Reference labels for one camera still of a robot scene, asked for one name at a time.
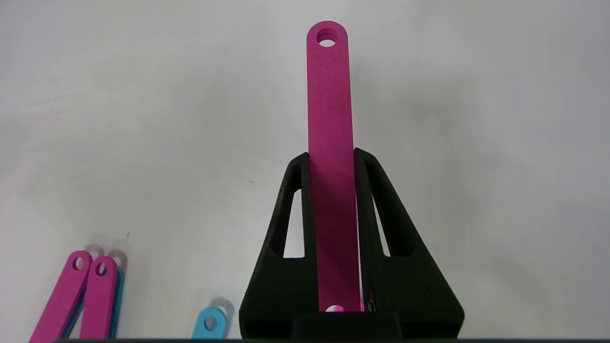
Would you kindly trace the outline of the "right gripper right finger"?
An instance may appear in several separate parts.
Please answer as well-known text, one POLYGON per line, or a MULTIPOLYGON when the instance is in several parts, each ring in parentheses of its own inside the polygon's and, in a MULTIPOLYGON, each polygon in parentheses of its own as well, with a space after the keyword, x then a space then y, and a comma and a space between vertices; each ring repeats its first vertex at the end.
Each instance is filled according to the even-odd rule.
POLYGON ((368 312, 404 339, 456 339, 465 312, 375 156, 354 151, 360 269, 368 312))

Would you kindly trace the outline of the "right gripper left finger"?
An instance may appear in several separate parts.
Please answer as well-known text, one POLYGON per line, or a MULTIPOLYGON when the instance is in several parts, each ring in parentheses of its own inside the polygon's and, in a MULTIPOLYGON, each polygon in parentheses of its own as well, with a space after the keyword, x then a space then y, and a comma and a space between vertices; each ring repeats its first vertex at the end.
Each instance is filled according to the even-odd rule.
POLYGON ((245 340, 287 340, 294 320, 318 312, 317 251, 309 154, 293 158, 285 170, 272 217, 250 282, 238 323, 245 340), (284 256, 294 194, 301 192, 304 256, 284 256))

